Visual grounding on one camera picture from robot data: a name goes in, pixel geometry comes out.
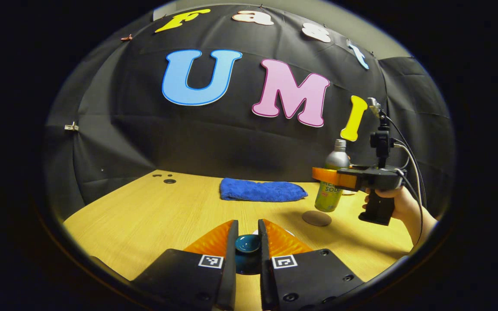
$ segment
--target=human hand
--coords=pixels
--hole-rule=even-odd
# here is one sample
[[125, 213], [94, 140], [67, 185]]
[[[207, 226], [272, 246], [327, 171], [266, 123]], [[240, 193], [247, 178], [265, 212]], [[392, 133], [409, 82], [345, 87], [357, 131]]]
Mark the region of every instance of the human hand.
[[[420, 207], [418, 206], [418, 202], [412, 197], [411, 193], [406, 187], [398, 187], [393, 190], [379, 191], [375, 189], [378, 197], [393, 197], [393, 201], [395, 203], [395, 208], [393, 209], [393, 214], [391, 217], [399, 220], [405, 220], [412, 215], [416, 215], [420, 213]], [[366, 188], [366, 193], [370, 194], [370, 189]], [[370, 201], [370, 196], [367, 195], [364, 198], [365, 203]]]

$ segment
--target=green soda can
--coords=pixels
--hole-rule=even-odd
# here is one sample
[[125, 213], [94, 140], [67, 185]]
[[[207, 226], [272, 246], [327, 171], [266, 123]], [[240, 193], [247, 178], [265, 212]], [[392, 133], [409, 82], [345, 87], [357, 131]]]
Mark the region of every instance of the green soda can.
[[[349, 157], [345, 153], [346, 144], [346, 140], [335, 140], [334, 150], [326, 158], [325, 168], [338, 170], [349, 167]], [[338, 206], [341, 196], [342, 189], [321, 181], [314, 207], [319, 211], [332, 212]]]

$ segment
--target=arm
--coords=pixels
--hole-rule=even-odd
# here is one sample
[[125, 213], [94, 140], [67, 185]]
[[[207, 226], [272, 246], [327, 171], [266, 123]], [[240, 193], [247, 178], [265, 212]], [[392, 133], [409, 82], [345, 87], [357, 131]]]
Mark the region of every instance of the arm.
[[[425, 241], [425, 238], [437, 224], [437, 220], [432, 217], [429, 212], [423, 207], [418, 206], [418, 202], [412, 197], [411, 193], [406, 187], [399, 187], [394, 190], [379, 191], [375, 190], [380, 197], [393, 197], [395, 202], [395, 210], [391, 215], [395, 219], [399, 219], [405, 224], [412, 240], [412, 244], [416, 246], [418, 237], [420, 236], [420, 209], [423, 214], [423, 229], [420, 242]], [[366, 196], [364, 201], [368, 203], [369, 196]]]

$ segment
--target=brown coaster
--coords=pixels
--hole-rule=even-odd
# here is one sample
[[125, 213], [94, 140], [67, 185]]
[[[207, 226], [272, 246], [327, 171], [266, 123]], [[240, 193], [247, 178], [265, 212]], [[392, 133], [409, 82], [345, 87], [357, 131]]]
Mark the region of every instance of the brown coaster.
[[328, 226], [332, 223], [332, 218], [321, 211], [306, 211], [302, 217], [304, 221], [313, 226]]

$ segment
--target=gray wall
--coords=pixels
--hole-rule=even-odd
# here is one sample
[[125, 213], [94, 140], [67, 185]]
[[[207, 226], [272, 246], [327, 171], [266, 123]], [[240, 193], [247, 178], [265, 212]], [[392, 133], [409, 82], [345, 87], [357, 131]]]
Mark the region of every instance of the gray wall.
[[[162, 17], [191, 8], [219, 4], [216, 0], [177, 0], [161, 6], [155, 16]], [[352, 14], [336, 4], [322, 0], [247, 0], [243, 3], [270, 6], [306, 17], [318, 24], [326, 24], [332, 29], [368, 51], [373, 51], [377, 59], [409, 56], [410, 53], [395, 39], [376, 28], [366, 20]]]

